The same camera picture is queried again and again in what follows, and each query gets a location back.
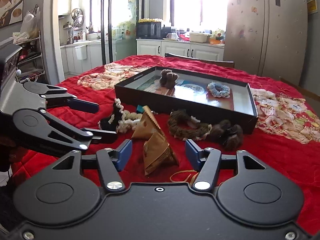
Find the black white lace scrunchie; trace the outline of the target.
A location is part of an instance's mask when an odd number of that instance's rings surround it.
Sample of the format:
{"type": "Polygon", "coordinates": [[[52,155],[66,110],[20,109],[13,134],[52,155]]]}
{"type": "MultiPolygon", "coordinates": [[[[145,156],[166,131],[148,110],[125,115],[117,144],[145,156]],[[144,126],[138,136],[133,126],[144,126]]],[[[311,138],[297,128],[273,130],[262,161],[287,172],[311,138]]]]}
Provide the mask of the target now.
{"type": "Polygon", "coordinates": [[[121,104],[119,98],[115,98],[113,103],[113,112],[110,116],[102,118],[98,122],[100,129],[105,131],[117,131],[119,123],[125,120],[124,106],[121,104]]]}

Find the olive braided scrunchie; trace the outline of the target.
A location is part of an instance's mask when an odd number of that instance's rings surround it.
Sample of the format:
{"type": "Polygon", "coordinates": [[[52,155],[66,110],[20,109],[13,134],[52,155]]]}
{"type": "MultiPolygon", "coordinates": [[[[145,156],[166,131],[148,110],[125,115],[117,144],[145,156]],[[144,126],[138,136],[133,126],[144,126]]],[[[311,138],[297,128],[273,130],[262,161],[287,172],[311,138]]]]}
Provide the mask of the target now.
{"type": "Polygon", "coordinates": [[[212,130],[212,125],[189,116],[186,110],[172,111],[167,124],[169,133],[176,139],[184,141],[204,140],[212,130]]]}

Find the cream lace scrunchie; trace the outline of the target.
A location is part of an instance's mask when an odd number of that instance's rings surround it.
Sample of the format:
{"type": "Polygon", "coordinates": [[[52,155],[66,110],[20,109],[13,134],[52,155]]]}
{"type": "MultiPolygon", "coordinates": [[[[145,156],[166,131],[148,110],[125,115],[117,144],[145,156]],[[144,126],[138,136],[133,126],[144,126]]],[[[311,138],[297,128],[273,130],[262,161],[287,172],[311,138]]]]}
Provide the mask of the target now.
{"type": "Polygon", "coordinates": [[[126,133],[129,130],[134,131],[142,118],[141,113],[129,112],[124,110],[121,112],[120,120],[116,126],[117,133],[126,133]]]}

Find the brown paper pyramid packet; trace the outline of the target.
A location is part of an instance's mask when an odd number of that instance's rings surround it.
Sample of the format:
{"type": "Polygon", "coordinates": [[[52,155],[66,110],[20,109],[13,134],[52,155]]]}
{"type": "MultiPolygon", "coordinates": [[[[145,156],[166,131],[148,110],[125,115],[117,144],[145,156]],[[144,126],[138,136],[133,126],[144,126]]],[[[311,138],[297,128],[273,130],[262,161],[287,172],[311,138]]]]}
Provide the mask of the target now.
{"type": "Polygon", "coordinates": [[[145,139],[149,140],[155,132],[163,134],[159,124],[157,123],[154,115],[148,106],[143,107],[144,112],[137,124],[132,139],[145,139]]]}

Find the light blue lace scrunchie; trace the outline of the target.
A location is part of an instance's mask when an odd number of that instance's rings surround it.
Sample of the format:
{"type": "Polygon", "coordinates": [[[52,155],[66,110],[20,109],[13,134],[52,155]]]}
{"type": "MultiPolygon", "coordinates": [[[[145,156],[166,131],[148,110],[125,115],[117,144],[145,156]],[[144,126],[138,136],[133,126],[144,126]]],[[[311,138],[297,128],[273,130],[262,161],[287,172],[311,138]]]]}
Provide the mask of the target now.
{"type": "Polygon", "coordinates": [[[231,94],[230,87],[219,82],[209,83],[207,89],[211,95],[216,98],[229,98],[231,94]]]}

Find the white hanging trash bin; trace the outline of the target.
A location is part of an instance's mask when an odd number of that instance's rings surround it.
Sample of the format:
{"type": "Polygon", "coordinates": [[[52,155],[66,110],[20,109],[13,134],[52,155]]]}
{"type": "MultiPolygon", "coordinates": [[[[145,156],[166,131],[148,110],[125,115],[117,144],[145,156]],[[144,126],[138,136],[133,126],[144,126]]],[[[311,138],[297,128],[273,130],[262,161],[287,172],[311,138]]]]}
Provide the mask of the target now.
{"type": "Polygon", "coordinates": [[[75,46],[76,58],[78,60],[87,59],[87,48],[86,47],[87,47],[86,45],[75,46]]]}

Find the floral patterned cloth left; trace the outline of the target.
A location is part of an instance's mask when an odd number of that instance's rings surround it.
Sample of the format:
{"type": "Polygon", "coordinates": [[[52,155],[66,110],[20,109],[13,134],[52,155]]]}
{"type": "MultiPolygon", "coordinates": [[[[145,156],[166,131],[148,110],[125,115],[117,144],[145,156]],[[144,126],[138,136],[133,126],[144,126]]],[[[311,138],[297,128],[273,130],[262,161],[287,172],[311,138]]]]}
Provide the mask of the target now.
{"type": "Polygon", "coordinates": [[[149,68],[148,66],[138,67],[110,63],[104,66],[102,73],[86,74],[80,77],[77,84],[93,90],[112,89],[121,81],[133,77],[149,68]]]}

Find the floral patterned cloth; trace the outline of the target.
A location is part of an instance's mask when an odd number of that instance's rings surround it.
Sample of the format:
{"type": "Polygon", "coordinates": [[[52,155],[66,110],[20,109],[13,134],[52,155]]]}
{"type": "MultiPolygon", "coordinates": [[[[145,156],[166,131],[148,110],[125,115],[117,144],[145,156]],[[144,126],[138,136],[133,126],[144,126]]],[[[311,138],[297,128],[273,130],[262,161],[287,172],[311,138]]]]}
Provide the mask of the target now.
{"type": "Polygon", "coordinates": [[[265,89],[251,89],[258,113],[256,127],[301,144],[319,142],[319,117],[304,99],[276,95],[265,89]]]}
{"type": "Polygon", "coordinates": [[[112,89],[121,81],[133,77],[149,68],[148,66],[138,67],[110,63],[104,66],[102,73],[86,74],[80,77],[77,84],[93,90],[112,89]]]}

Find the black shallow tray box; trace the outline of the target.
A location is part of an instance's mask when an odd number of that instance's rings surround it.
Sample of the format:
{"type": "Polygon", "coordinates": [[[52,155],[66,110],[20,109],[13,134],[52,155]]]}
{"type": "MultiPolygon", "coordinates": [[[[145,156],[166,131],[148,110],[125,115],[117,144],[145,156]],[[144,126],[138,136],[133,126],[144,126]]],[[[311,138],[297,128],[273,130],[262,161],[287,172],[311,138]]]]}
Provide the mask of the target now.
{"type": "Polygon", "coordinates": [[[178,80],[173,89],[159,83],[162,67],[149,68],[115,85],[116,97],[122,103],[148,106],[157,113],[170,114],[184,109],[187,114],[208,124],[229,120],[251,134],[257,124],[258,114],[248,83],[181,69],[173,69],[178,80]],[[207,85],[219,82],[231,89],[229,98],[216,98],[207,85]]]}

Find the floral patterned cloth right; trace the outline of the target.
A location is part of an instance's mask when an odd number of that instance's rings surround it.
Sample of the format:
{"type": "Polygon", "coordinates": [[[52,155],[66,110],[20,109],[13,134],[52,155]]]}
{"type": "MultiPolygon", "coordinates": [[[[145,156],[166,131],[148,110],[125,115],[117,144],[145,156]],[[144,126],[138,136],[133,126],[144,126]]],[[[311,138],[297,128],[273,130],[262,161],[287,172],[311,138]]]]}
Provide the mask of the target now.
{"type": "Polygon", "coordinates": [[[256,127],[301,144],[319,142],[319,117],[304,99],[276,95],[265,89],[251,89],[258,113],[256,127]]]}

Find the dark wooden chair back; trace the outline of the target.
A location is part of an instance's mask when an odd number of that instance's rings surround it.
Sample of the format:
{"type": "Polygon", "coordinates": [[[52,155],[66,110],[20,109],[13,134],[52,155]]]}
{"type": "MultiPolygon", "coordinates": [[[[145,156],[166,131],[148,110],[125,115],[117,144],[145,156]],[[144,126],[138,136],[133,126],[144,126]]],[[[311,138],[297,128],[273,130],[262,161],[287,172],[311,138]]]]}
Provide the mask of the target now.
{"type": "Polygon", "coordinates": [[[200,62],[203,62],[203,63],[215,64],[215,65],[220,66],[220,67],[235,68],[234,61],[203,60],[203,59],[197,59],[197,58],[193,58],[193,57],[180,56],[180,55],[171,54],[171,53],[165,53],[164,57],[174,57],[174,58],[177,58],[177,59],[200,61],[200,62]]]}

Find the white kitchen cabinet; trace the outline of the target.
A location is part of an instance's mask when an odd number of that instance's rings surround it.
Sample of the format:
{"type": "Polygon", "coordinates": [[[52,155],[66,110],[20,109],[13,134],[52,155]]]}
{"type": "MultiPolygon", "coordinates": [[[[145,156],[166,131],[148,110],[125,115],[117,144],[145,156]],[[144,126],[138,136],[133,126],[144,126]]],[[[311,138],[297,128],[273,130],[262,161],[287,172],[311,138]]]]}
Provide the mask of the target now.
{"type": "Polygon", "coordinates": [[[166,53],[202,60],[223,61],[224,46],[207,43],[176,40],[136,39],[137,55],[157,55],[166,53]]]}

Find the black microwave oven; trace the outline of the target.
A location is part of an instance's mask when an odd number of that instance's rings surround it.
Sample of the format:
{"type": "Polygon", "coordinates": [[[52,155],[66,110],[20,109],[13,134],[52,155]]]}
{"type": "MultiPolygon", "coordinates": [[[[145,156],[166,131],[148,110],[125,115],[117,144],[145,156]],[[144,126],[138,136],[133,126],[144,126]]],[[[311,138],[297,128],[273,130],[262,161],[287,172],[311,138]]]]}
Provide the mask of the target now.
{"type": "Polygon", "coordinates": [[[142,39],[161,39],[161,29],[161,22],[138,22],[136,37],[142,39]]]}

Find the white basket on counter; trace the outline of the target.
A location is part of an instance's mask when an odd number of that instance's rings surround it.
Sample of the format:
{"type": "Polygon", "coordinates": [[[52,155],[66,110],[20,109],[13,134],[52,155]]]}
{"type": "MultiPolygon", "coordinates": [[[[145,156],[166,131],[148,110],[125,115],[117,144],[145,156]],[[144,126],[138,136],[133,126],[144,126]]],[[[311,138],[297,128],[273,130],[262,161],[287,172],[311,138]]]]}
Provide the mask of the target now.
{"type": "Polygon", "coordinates": [[[210,38],[210,34],[196,33],[196,32],[189,33],[189,41],[190,42],[207,43],[208,38],[210,38]]]}

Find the stainless steel refrigerator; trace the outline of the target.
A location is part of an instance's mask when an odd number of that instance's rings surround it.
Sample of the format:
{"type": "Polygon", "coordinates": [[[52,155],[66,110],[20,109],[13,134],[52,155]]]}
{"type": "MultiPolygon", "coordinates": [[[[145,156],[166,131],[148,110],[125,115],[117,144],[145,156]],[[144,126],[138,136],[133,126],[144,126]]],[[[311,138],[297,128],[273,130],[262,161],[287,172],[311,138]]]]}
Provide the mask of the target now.
{"type": "Polygon", "coordinates": [[[229,0],[223,59],[298,85],[307,32],[307,0],[229,0]]]}

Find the framed wall picture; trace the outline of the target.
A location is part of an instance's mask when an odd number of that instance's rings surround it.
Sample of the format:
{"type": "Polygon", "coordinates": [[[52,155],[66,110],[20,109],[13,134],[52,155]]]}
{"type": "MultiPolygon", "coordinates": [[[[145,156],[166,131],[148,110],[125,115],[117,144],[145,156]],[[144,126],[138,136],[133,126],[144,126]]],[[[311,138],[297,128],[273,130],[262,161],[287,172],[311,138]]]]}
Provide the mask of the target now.
{"type": "Polygon", "coordinates": [[[1,28],[23,20],[23,0],[0,0],[1,28]]]}

